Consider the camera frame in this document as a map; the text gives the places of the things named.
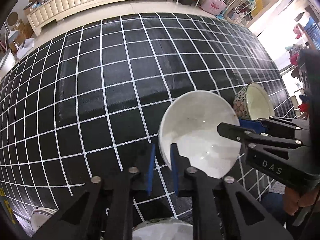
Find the right hand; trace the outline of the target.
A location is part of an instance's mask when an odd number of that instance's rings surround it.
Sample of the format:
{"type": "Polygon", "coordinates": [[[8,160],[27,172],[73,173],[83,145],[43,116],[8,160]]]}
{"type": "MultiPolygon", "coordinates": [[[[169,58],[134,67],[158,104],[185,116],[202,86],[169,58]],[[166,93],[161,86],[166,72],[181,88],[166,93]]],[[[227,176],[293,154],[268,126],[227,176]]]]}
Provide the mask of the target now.
{"type": "Polygon", "coordinates": [[[319,186],[300,196],[295,190],[285,187],[283,194],[283,209],[284,211],[293,216],[300,207],[309,207],[316,203],[315,212],[319,212],[319,186]]]}

